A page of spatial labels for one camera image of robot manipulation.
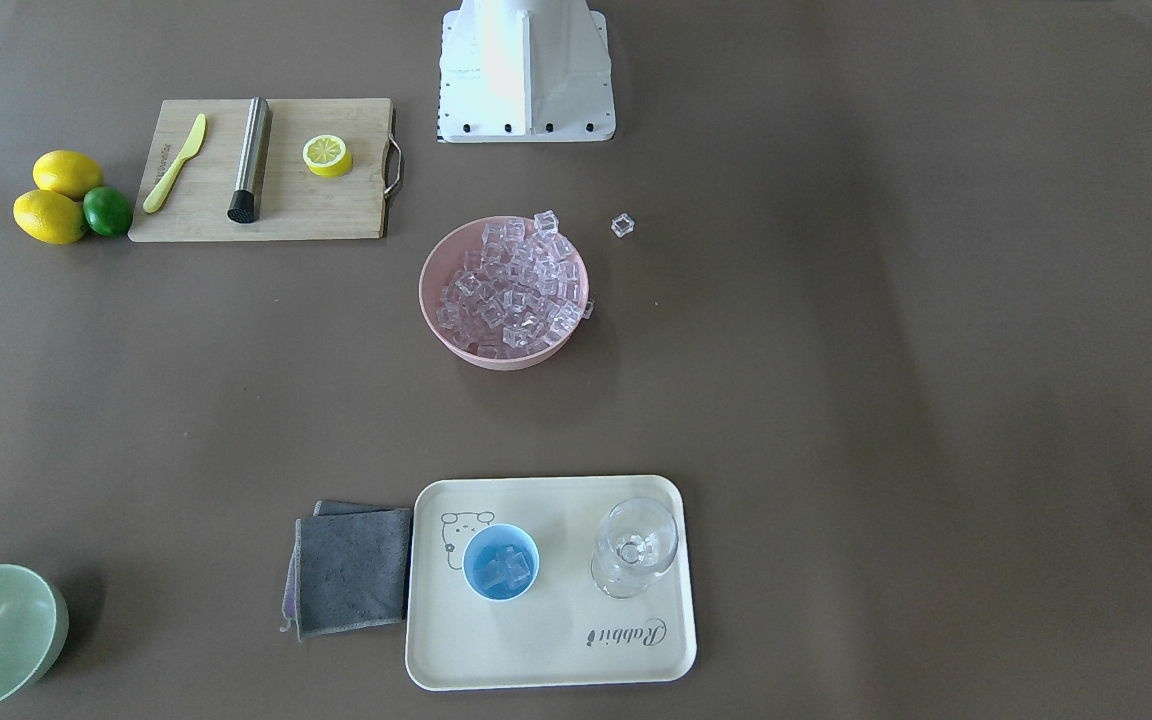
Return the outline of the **light blue cup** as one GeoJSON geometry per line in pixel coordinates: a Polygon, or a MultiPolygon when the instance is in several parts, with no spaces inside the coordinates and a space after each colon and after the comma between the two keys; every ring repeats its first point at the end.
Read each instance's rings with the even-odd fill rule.
{"type": "Polygon", "coordinates": [[[463,552],[468,588],[493,602],[516,600],[539,578],[541,556],[526,530],[511,524],[485,526],[463,552]]]}

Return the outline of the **ice cubes in cup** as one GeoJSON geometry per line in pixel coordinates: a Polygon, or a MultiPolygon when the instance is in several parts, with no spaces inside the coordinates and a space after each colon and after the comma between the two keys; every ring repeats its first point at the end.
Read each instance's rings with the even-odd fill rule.
{"type": "Polygon", "coordinates": [[[484,591],[516,592],[535,579],[535,561],[516,544],[498,544],[477,558],[473,578],[484,591]]]}

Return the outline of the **stray clear ice cube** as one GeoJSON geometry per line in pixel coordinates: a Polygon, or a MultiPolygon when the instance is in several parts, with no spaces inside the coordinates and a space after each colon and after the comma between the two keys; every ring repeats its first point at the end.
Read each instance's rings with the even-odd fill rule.
{"type": "Polygon", "coordinates": [[[614,234],[614,237],[626,238],[628,234],[635,232],[635,219],[632,219],[631,215],[623,213],[623,211],[620,215],[611,219],[611,232],[614,234]]]}

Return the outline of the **yellow lemon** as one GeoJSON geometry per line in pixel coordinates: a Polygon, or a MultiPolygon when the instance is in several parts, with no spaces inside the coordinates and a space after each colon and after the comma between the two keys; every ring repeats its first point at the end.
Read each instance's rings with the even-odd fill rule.
{"type": "Polygon", "coordinates": [[[33,182],[40,190],[81,202],[97,187],[105,185],[103,168],[91,156],[73,150],[52,150],[32,167],[33,182]]]}
{"type": "Polygon", "coordinates": [[[79,202],[51,190],[20,195],[12,206],[12,215],[28,236],[44,243],[67,245],[88,234],[79,202]]]}

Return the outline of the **green lime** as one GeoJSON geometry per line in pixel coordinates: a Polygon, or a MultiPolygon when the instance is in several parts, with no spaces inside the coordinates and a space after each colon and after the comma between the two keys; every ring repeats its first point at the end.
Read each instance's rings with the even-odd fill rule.
{"type": "Polygon", "coordinates": [[[92,188],[81,202],[84,222],[94,234],[118,237],[132,225],[132,202],[109,185],[92,188]]]}

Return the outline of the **yellow plastic knife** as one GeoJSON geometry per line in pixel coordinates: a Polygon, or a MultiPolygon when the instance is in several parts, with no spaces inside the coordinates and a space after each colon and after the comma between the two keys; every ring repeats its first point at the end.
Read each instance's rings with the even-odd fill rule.
{"type": "Polygon", "coordinates": [[[205,113],[200,113],[195,118],[195,122],[189,129],[185,141],[180,146],[179,154],[172,160],[172,162],[166,167],[162,176],[156,182],[156,185],[151,188],[147,192],[146,200],[142,202],[142,210],[146,214],[154,214],[157,211],[162,209],[162,205],[170,196],[175,183],[177,183],[179,174],[183,170],[184,165],[200,154],[200,147],[204,145],[204,141],[207,131],[207,118],[205,113]]]}

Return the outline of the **wooden cutting board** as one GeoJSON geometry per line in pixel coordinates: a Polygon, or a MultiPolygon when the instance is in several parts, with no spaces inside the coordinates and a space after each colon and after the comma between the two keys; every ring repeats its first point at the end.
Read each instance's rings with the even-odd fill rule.
{"type": "Polygon", "coordinates": [[[393,147],[394,104],[388,97],[275,99],[257,179],[253,223],[228,218],[244,151],[250,99],[168,99],[157,118],[141,190],[134,200],[129,237],[134,242],[230,242],[293,240],[374,240],[387,223],[387,179],[393,147]],[[161,209],[142,209],[147,194],[177,158],[197,115],[206,132],[198,156],[189,159],[161,209]],[[338,179],[314,176],[302,160],[306,141],[319,135],[343,138],[353,167],[338,179]]]}

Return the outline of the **yellow citrus squeezer cap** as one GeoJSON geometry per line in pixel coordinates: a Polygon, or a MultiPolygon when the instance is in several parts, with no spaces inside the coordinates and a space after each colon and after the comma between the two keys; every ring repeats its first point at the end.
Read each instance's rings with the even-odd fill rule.
{"type": "Polygon", "coordinates": [[[353,152],[346,141],[335,135],[308,138],[301,152],[308,172],[323,179],[338,179],[353,169],[353,152]]]}

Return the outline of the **dark grey folded cloth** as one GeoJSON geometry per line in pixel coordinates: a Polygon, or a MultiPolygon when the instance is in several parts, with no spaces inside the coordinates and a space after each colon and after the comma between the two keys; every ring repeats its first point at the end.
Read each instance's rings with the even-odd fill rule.
{"type": "Polygon", "coordinates": [[[317,501],[294,521],[280,630],[306,641],[401,623],[412,536],[410,507],[317,501]]]}

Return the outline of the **beige plastic tray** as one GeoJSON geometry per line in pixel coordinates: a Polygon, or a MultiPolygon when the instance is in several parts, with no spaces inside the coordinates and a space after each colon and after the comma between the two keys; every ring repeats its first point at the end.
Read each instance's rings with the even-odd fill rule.
{"type": "Polygon", "coordinates": [[[659,475],[444,479],[414,506],[404,661],[429,691],[672,682],[691,669],[689,550],[664,578],[616,600],[593,577],[596,530],[627,498],[662,502],[685,530],[679,488],[659,475]],[[467,544],[498,526],[538,544],[535,584],[515,600],[472,591],[467,544]]]}

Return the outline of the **clear wine glass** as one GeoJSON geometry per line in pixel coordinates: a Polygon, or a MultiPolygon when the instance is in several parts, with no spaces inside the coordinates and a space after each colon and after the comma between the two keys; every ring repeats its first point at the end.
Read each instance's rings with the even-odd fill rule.
{"type": "Polygon", "coordinates": [[[669,507],[657,498],[627,498],[596,529],[591,579],[613,600],[630,600],[664,578],[675,564],[681,541],[669,507]]]}

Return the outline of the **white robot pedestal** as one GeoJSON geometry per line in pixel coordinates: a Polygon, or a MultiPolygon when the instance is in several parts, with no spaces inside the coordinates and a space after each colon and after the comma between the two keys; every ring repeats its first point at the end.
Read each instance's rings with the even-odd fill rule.
{"type": "Polygon", "coordinates": [[[438,141],[616,135],[607,18],[585,1],[463,1],[440,28],[438,141]]]}

